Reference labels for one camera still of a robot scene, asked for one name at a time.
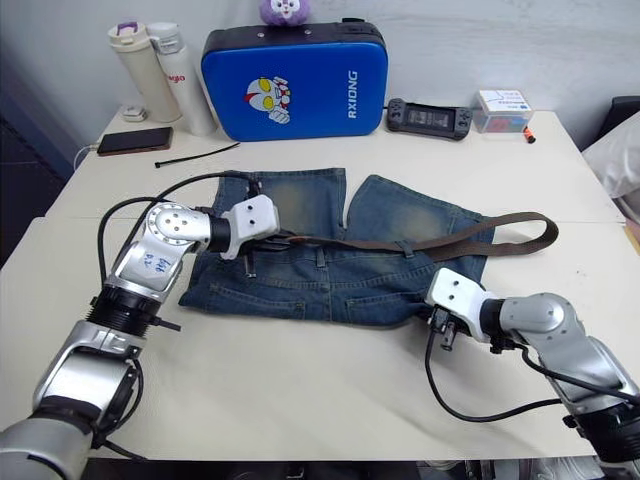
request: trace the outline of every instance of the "white thermos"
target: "white thermos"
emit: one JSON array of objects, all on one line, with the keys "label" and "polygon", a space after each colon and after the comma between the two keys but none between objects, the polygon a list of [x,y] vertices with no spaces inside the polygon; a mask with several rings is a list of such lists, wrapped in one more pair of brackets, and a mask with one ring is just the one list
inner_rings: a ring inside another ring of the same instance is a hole
[{"label": "white thermos", "polygon": [[180,109],[169,90],[144,24],[121,23],[109,30],[109,40],[142,94],[149,118],[158,122],[173,122],[180,118]]},{"label": "white thermos", "polygon": [[189,130],[198,136],[210,134],[216,129],[216,124],[178,24],[151,23],[147,25],[147,31]]}]

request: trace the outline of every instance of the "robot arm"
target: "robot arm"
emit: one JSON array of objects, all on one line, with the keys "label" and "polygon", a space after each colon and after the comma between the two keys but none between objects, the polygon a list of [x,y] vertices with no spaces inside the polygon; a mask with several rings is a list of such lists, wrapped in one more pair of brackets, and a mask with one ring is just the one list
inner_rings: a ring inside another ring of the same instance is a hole
[{"label": "robot arm", "polygon": [[[569,411],[565,423],[591,442],[601,462],[625,464],[640,478],[640,391],[611,351],[585,334],[567,300],[551,293],[498,299],[443,268],[426,301],[436,307],[432,325],[444,335],[443,348],[451,350],[458,331],[491,343],[492,353],[520,348]],[[540,365],[524,345],[537,351]]]},{"label": "robot arm", "polygon": [[151,209],[142,237],[116,260],[87,319],[76,323],[39,382],[33,414],[0,433],[0,478],[79,479],[89,449],[121,425],[149,325],[179,329],[157,313],[184,255],[209,250],[234,259],[245,242],[279,229],[265,195],[221,218],[172,202]]}]

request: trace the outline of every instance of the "white wall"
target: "white wall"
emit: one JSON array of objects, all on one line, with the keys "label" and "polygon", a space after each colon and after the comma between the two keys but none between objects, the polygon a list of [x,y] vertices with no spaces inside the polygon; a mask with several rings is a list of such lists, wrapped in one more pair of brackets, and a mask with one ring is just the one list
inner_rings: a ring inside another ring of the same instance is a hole
[{"label": "white wall", "polygon": [[[0,0],[0,46],[78,145],[137,98],[107,43],[125,20],[178,22],[197,61],[216,28],[259,24],[258,0]],[[315,0],[313,21],[364,17],[390,58],[387,95],[468,104],[480,87],[521,89],[557,111],[579,147],[611,97],[640,94],[638,0]]]}]

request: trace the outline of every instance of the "blue bag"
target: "blue bag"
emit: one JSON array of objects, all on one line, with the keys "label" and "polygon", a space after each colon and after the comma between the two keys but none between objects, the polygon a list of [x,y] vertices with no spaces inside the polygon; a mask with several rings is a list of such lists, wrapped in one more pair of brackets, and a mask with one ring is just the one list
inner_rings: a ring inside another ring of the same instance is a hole
[{"label": "blue bag", "polygon": [[380,123],[387,52],[370,23],[211,32],[202,76],[237,141],[366,135]]}]

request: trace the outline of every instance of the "denim pants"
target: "denim pants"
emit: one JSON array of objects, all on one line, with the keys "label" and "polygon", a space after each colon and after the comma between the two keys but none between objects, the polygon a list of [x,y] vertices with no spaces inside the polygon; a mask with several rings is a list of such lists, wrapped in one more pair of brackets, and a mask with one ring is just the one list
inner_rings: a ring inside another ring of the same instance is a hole
[{"label": "denim pants", "polygon": [[[299,235],[407,245],[484,220],[478,213],[371,175],[354,196],[343,225],[344,169],[251,175],[260,179],[262,193],[278,207],[281,228]],[[215,213],[244,200],[246,191],[243,180],[221,179]],[[473,239],[491,243],[493,234],[488,230]],[[225,261],[217,253],[200,254],[180,305],[218,314],[392,326],[429,309],[424,297],[440,267],[479,282],[486,257],[434,263],[409,248],[385,253],[298,245],[255,252],[254,260],[256,277],[248,278],[242,258]]]}]

